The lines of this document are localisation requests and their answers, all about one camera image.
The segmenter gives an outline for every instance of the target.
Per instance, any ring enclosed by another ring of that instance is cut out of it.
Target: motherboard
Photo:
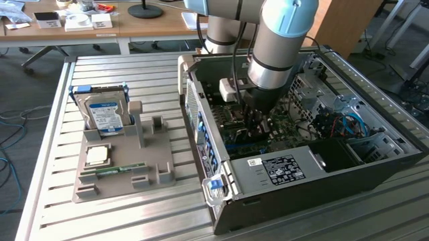
[[[231,160],[294,148],[312,139],[309,130],[297,125],[298,120],[290,118],[282,102],[268,119],[269,133],[257,139],[247,136],[242,105],[226,103],[215,95],[211,95],[209,103]]]

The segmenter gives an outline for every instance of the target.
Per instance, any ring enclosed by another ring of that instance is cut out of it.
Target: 3d-printed holder
[[[170,138],[162,116],[141,122],[142,102],[129,102],[129,112],[135,124],[125,126],[125,134],[102,137],[98,130],[84,130],[79,155],[78,174],[72,201],[75,203],[98,200],[118,195],[153,190],[175,184]],[[107,161],[86,166],[88,149],[108,148]],[[91,173],[106,168],[139,164],[122,173]]]

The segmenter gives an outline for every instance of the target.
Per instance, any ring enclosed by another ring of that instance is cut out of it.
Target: power supply label
[[[262,161],[274,185],[306,178],[293,155]]]

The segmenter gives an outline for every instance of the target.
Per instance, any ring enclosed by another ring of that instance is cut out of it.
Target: barcode sticker
[[[257,166],[262,164],[262,159],[261,158],[255,158],[255,159],[250,159],[247,160],[249,166]]]

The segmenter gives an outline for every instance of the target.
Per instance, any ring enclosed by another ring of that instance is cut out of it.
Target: silver metal frame
[[[82,115],[75,104],[70,100],[64,102],[71,76],[76,83],[98,85],[116,83],[120,76],[134,79],[129,82],[130,96],[146,103],[141,118],[145,120],[155,114],[163,115],[170,126],[174,162],[179,164],[177,169],[182,171],[183,177],[197,175],[181,119],[182,112],[174,97],[178,77],[165,74],[166,71],[175,72],[177,57],[181,54],[183,53],[79,57],[76,63],[64,65],[16,240],[42,240],[44,237],[44,240],[64,240],[66,233],[76,235],[76,232],[86,240],[120,240],[125,237],[129,240],[149,240],[151,238],[147,235],[151,233],[158,235],[158,239],[169,241],[273,240],[278,237],[282,237],[282,240],[314,237],[334,240],[345,236],[361,240],[409,241],[429,236],[429,158],[392,176],[372,192],[222,236],[213,235],[209,210],[197,177],[183,179],[174,187],[159,191],[74,205],[70,202],[70,185],[75,178],[76,157],[55,160],[50,157],[55,152],[72,154],[70,149],[79,148],[75,143],[82,139]],[[167,55],[171,58],[154,59],[155,56]],[[333,61],[338,61],[338,65],[344,64],[344,69],[354,71],[353,67],[336,59],[336,54],[329,56]],[[356,76],[356,81],[361,79],[365,77]],[[377,91],[380,98],[385,97],[377,88],[373,91]],[[420,123],[411,123],[411,126],[421,130]]]

